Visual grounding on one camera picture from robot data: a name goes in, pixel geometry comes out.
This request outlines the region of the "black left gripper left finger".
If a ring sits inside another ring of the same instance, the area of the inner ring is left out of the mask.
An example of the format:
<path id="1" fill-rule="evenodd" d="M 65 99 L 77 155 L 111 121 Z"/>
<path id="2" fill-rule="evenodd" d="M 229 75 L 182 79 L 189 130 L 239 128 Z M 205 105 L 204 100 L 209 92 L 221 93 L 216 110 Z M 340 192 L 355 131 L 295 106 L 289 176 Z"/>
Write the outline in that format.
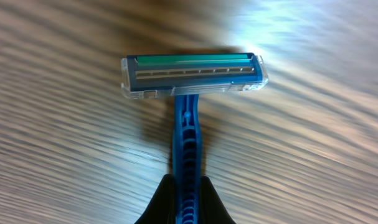
<path id="1" fill-rule="evenodd" d="M 135 224 L 175 224 L 176 187 L 174 177 L 166 174 L 151 198 L 143 214 Z"/>

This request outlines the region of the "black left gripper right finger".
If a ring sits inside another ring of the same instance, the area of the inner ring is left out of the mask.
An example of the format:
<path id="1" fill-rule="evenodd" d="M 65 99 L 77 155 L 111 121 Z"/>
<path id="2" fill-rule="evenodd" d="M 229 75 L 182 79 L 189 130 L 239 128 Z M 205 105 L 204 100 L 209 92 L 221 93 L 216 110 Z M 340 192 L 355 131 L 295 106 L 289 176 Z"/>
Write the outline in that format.
<path id="1" fill-rule="evenodd" d="M 201 177 L 199 189 L 200 224 L 235 224 L 222 203 L 210 178 Z"/>

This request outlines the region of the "blue disposable razor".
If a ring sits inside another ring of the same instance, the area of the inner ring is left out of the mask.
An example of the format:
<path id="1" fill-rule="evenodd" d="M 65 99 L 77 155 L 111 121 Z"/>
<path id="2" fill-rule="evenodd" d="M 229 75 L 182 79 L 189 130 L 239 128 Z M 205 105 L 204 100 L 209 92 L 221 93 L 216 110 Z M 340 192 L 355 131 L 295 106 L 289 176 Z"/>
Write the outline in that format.
<path id="1" fill-rule="evenodd" d="M 262 56 L 253 53 L 128 55 L 121 59 L 124 97 L 174 98 L 172 176 L 176 187 L 176 223 L 199 223 L 202 133 L 199 96 L 254 91 L 268 83 Z"/>

